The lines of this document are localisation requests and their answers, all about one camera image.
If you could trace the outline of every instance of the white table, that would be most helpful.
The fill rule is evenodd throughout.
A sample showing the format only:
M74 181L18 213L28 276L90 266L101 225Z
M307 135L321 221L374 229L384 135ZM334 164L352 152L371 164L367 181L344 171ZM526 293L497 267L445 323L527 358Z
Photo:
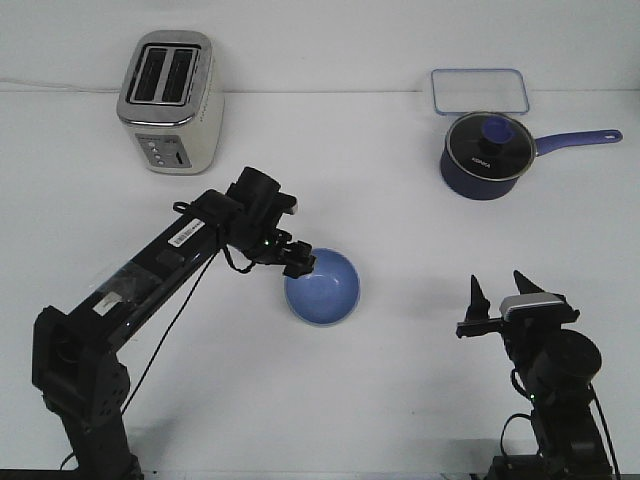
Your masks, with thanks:
M486 470L504 420L528 405L498 335L454 332L470 275L497 314L517 268L582 311L573 328L603 354L594 384L622 471L640 471L640 98L530 97L535 136L625 138L541 157L506 197L475 202L442 181L451 119L420 93L228 94L214 166L193 177L144 168L116 95L0 94L0 467L56 468L69 452L30 384L41 309L69 312L177 218L174 201L225 191L250 165L298 198L283 228L354 262L360 304L314 328L289 311L279 268L240 276L217 259L126 413L144 469ZM133 382L190 285L120 352ZM527 425L507 438L512 452L533 448Z

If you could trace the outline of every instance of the white surface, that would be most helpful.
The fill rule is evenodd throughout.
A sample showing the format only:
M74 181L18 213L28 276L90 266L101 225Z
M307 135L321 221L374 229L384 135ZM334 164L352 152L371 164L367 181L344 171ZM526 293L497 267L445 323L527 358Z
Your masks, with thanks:
M118 88L138 40L173 28L214 40L228 91L421 90L446 67L638 89L638 19L637 0L5 0L0 76Z
M0 467L55 468L68 453L30 384L40 310L70 311L175 220L174 201L224 191L251 165L298 197L283 228L353 261L359 307L311 327L288 310L279 268L241 276L217 259L126 414L145 469L486 469L504 420L527 405L499 336L454 332L469 276L497 314L518 268L583 312L574 328L603 353L595 386L619 461L640 471L638 92L534 92L534 135L625 138L541 157L492 202L444 184L450 120L417 93L228 94L214 166L194 177L144 168L116 95L0 101ZM190 284L120 352L134 382ZM518 422L509 438L531 446Z

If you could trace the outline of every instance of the toaster slot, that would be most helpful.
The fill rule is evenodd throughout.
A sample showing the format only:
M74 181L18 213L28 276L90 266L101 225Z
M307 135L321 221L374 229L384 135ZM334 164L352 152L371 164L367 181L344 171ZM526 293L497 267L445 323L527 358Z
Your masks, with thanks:
M133 80L129 103L183 106L187 103L198 47L147 45Z
M167 83L162 94L163 102L184 105L189 92L188 86L195 53L194 49L185 48L179 48L173 52Z
M134 85L132 96L134 102L147 103L153 101L166 56L166 48L147 48L145 50L142 59L143 66Z

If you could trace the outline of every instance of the saucepan handle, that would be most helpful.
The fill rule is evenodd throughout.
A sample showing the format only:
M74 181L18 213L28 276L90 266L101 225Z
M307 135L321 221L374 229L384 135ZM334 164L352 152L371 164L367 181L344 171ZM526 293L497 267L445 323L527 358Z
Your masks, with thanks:
M559 148L599 143L617 143L622 140L619 130L594 130L590 132L571 132L536 138L537 155L545 155Z

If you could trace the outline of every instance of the white wall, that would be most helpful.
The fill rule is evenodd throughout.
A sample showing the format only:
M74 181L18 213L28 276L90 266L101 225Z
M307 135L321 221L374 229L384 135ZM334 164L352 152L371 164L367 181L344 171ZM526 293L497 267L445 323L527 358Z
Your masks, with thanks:
M4 0L0 77L117 88L143 34L183 28L215 40L227 91L411 91L494 66L529 89L638 89L639 21L637 0Z

